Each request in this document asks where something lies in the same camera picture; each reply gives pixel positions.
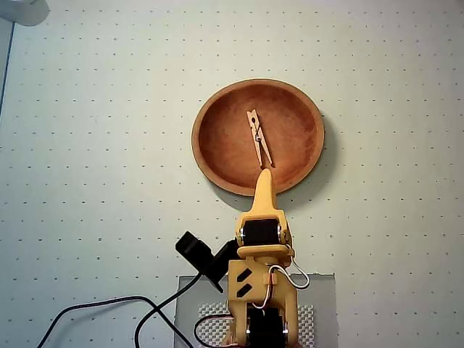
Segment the yellow gripper black servo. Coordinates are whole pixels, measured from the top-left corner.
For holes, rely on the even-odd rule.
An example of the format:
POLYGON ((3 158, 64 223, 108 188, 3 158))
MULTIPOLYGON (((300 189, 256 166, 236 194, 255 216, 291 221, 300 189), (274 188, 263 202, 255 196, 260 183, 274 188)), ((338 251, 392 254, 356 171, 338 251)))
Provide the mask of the yellow gripper black servo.
POLYGON ((284 211, 277 208, 273 177, 267 168, 258 176, 251 210, 239 215, 236 239, 240 258, 293 255, 289 225, 284 211))

